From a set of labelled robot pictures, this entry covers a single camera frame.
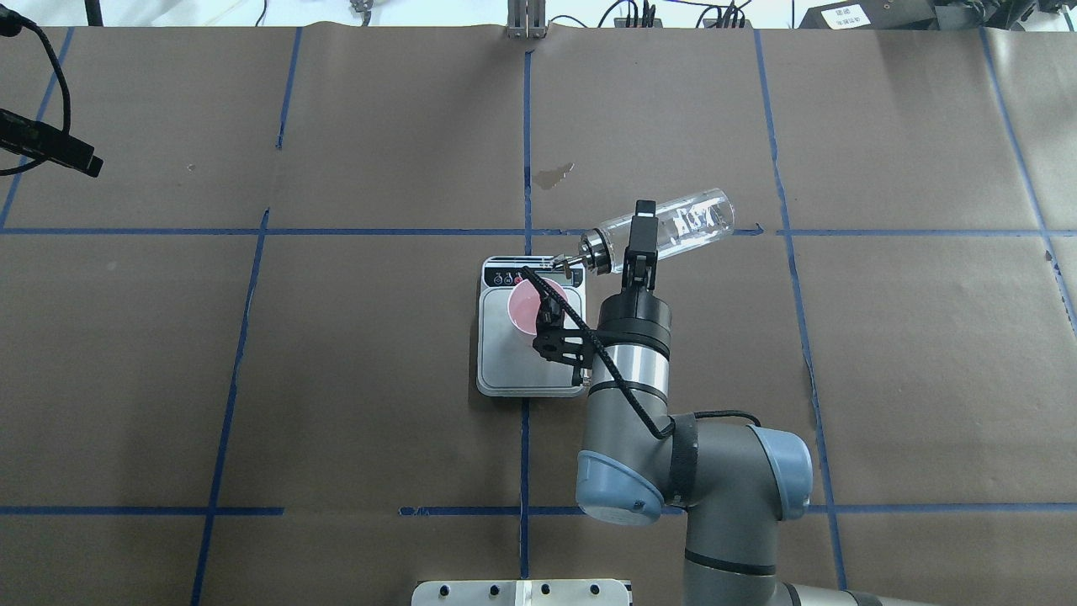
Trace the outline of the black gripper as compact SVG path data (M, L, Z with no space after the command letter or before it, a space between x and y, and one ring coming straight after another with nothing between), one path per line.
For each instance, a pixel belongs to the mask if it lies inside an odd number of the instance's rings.
M659 221L654 200L637 200L623 253L623 292L609 296L597 315L602 346L642 346L658 354L671 353L672 311L653 295L658 264Z

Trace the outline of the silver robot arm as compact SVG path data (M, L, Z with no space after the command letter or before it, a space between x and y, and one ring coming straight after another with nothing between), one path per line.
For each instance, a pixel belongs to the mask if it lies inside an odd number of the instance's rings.
M781 582L778 525L798 520L813 491L803 439L727 411L669 412L671 311L655 295L658 262L672 246L700 244L724 229L722 200L703 199L704 219L674 226L672 211L639 200L616 239L596 229L581 253L598 273L619 268L623 288L582 333L590 372L577 457L576 502L612 524L653 524L665 507L685 511L685 605L894 605L896 598Z

